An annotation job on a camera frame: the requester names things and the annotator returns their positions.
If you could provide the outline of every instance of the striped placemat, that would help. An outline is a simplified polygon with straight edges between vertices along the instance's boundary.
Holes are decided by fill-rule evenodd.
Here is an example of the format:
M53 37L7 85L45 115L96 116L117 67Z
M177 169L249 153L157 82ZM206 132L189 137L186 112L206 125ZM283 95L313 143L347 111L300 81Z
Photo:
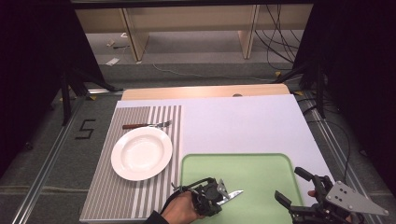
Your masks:
M181 136L181 105L116 108L103 151L93 176L80 221L103 222L141 220L152 210L161 211L173 192L171 183L178 183ZM118 176L111 166L111 152L117 141L128 132L121 126L127 123L157 123L171 119L164 128L173 143L173 155L166 168L154 177L130 181Z

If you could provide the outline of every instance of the floor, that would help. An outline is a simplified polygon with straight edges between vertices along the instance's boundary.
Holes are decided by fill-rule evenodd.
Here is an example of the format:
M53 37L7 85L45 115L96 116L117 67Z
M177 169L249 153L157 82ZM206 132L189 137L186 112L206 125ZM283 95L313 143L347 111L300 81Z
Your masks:
M291 46L284 47L284 45L275 43L275 41L282 42L279 33L276 33L271 41L273 31L265 31L265 33L258 31L254 37L252 53L248 60L242 57L237 32L153 33L150 34L148 46L141 62L134 61L128 47L128 40L122 37L122 34L89 34L87 37L106 80L111 84L142 88L243 83L241 79L235 80L237 76L242 76L247 84L268 83L276 78L276 72L284 74L288 71L287 69L291 68L291 63L288 63L288 60L293 60L292 54L296 54L303 32L282 31L282 35ZM283 55L286 60L267 50L258 35L267 44L271 42L271 47ZM115 43L108 47L107 44L111 40ZM114 58L120 60L113 66L106 65ZM266 71L262 71L265 73L264 77L250 73L251 67L260 68L263 64L268 67ZM121 72L115 71L122 71L121 65L133 65L134 69L145 72L138 74L141 77L134 79L134 83L131 83L127 80L129 77L117 77ZM222 76L219 80L211 78L220 72L222 72ZM150 73L156 74L156 77L151 79L152 74ZM172 77L172 81L169 81L169 76L180 77L181 80L175 81ZM286 82L291 91L299 90L300 77L296 76ZM87 83L87 86L89 89L101 89L90 83ZM377 175L370 161L361 155L359 142L354 139L352 131L348 129L346 121L337 111L331 96L325 97L326 122L321 119L316 110L310 112L307 110L313 102L306 99L314 98L314 91L304 91L303 95L296 92L295 97L302 111L307 111L306 120L334 179L344 178L344 170L348 161L347 183L389 210L390 216L366 217L366 223L396 223L395 198ZM16 214L18 207L26 199L25 195L30 186L37 180L37 174L43 168L47 155L56 147L54 142L60 141L58 133L63 132L64 127L54 125L54 123L62 123L60 98L61 96L57 96L54 99L52 112L49 112L43 120L42 126L39 127L34 137L37 142L35 148L42 148L42 150L22 152L10 166L7 175L0 180L0 205L2 207L0 223L10 223L14 218L13 214ZM80 105L81 109L75 111L76 121L69 127L71 133L69 137L73 139L78 137L81 134L79 124L89 118L95 118L96 122L90 124L87 121L88 128L91 127L89 125L96 125L98 127L95 127L97 130L95 134L98 132L100 134L93 134L89 143L83 141L74 141L73 143L65 141L63 143L63 147L67 150L56 154L53 164L49 165L48 175L43 176L44 187L40 190L39 197L33 199L35 206L32 211L28 212L27 223L78 223L80 209L90 187L90 182L83 180L87 179L87 176L92 177L93 175L92 172L94 172L100 156L108 123L111 121L114 104L119 99L120 95L109 94L106 97L99 95L97 99L84 99L83 103L80 99L72 102L74 107ZM95 150L87 151L86 147L95 148ZM70 160L71 155L87 159Z

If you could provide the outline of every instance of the white plate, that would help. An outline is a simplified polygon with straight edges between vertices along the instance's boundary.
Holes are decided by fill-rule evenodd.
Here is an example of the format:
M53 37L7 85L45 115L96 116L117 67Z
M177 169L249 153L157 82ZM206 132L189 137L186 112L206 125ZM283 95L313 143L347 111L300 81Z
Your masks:
M172 157L172 142L160 129L144 127L129 131L113 147L111 165L127 180L144 180L157 175Z

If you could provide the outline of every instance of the human hand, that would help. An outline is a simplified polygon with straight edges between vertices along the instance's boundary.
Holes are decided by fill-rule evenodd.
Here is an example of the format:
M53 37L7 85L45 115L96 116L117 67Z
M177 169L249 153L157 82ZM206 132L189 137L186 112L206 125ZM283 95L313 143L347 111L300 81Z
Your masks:
M196 213L190 191L183 192L172 200L162 216L169 224L189 224L196 219L204 218Z

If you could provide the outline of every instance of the fork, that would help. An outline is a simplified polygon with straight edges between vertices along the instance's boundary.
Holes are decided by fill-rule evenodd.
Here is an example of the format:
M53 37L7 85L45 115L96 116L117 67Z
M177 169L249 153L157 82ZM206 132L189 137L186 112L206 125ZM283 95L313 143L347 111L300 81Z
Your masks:
M139 124L124 124L122 125L122 129L135 129L141 127L154 127L154 128L166 128L172 124L172 120L168 120L166 122L156 123L156 124L148 124L148 123L139 123Z

